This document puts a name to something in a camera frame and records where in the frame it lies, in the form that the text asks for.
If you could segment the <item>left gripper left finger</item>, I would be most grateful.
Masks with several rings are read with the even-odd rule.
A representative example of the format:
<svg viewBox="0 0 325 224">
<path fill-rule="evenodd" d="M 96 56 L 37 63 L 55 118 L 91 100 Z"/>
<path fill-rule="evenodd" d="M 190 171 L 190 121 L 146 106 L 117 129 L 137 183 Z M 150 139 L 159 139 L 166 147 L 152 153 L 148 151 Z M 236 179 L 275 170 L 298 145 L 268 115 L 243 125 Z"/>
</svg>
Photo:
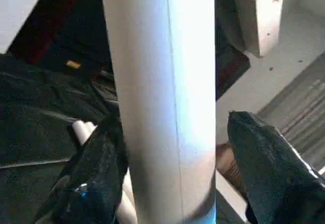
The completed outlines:
<svg viewBox="0 0 325 224">
<path fill-rule="evenodd" d="M 66 163 L 36 223 L 115 223 L 127 168 L 121 122 L 105 118 Z"/>
</svg>

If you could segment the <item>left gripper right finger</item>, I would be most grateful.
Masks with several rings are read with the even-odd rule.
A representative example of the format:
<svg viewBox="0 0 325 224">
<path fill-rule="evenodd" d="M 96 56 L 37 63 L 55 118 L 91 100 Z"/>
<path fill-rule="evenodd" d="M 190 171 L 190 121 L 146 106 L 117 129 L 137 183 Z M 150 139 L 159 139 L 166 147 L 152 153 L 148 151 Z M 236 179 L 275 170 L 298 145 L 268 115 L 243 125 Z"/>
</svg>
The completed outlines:
<svg viewBox="0 0 325 224">
<path fill-rule="evenodd" d="M 324 223 L 324 178 L 278 129 L 232 111 L 227 133 L 258 223 Z"/>
</svg>

